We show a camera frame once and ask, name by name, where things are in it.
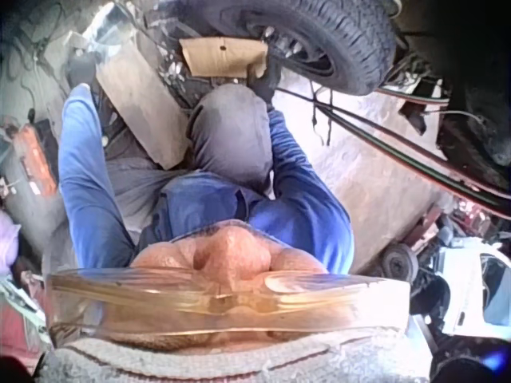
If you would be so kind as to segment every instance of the leg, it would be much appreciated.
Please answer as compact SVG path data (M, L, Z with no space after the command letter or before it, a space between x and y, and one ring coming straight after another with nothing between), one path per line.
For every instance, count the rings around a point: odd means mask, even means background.
M197 168L264 193L272 166L267 106L249 88L222 85L196 107L188 136Z
M160 170L152 161L140 157L112 160L106 167L115 200L132 238L133 233L140 234L151 223L161 189L172 178L187 172Z

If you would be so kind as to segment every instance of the blue sleeve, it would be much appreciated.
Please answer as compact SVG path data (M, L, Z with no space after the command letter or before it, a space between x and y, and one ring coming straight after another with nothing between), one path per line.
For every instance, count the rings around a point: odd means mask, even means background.
M283 114L272 110L269 117L275 197L285 205L283 211L294 217L289 227L308 231L294 233L298 236L294 242L306 243L301 247L331 273L347 274L354 255L350 218L287 130Z
M126 267L133 242L116 205L89 88L79 85L62 112L59 188L81 268Z

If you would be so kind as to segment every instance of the safety goggles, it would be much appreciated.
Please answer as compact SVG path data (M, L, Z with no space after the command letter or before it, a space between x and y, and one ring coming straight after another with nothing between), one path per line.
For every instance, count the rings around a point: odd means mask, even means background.
M404 330L410 296L407 283L383 278L274 271L231 289L178 268L68 270L50 275L46 289L57 345L65 338L57 334L72 329L95 335Z

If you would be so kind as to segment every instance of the hand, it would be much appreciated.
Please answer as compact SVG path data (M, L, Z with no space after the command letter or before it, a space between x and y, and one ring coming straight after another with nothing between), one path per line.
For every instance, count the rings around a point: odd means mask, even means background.
M69 87L74 89L80 84L91 86L96 77L96 64L96 52L84 53L81 56L73 55L65 69L65 76L69 82Z
M247 86L257 96L261 97L268 106L271 106L275 89L280 83L281 72L282 65L280 62L272 57L268 57L267 68L262 77L257 78L254 70L251 67L248 68Z

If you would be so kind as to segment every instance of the concrete floor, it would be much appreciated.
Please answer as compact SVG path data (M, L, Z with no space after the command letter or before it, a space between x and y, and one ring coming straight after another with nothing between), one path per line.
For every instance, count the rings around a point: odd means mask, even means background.
M47 33L44 26L46 28L48 25L51 26L56 11L57 8L53 12L39 11L41 17L33 36L36 34L44 36L44 33ZM72 16L67 22L68 26L59 28L57 34L61 34L62 30L70 26L75 30L78 28L81 32L78 27L80 24L83 25L83 20L76 20ZM19 57L15 56L17 55L13 55L12 60L19 60ZM64 83L62 66L67 51L63 48L61 39L50 44L46 56ZM54 81L39 71L42 74L42 88L46 101L44 102L39 96L34 72L25 72L20 63L15 62L12 68L20 71L16 81L9 81L6 77L6 67L2 67L0 114L15 116L20 122L26 120L26 113L32 101L29 93L21 87L22 83L34 91L39 118L48 114L47 104L50 115L55 120L53 130L60 132L60 113L65 100ZM285 72L281 86L297 93L311 95L309 81L294 73ZM320 99L327 101L327 97L327 93L324 93ZM274 102L275 107L283 111L289 129L308 155L319 176L350 213L355 232L355 263L352 272L356 272L371 260L389 241L403 235L438 198L439 191L433 184L376 152L338 126L333 127L331 145L329 147L322 145L319 136L324 140L327 138L327 119L318 115L316 135L311 124L312 106L307 102L282 93L275 96ZM429 130L423 137L418 137L412 127L398 115L397 111L402 102L397 99L377 93L367 97L349 97L336 93L334 103L385 125L430 151L435 150L438 119L434 116L426 118ZM20 176L18 163L12 155L4 161L0 172L7 175L10 182L21 180L16 185L18 194L10 196L6 206L14 219L22 224L22 230L35 251L41 254L50 232L61 222L64 214L61 198L57 196L53 199L43 199L33 195L28 184Z

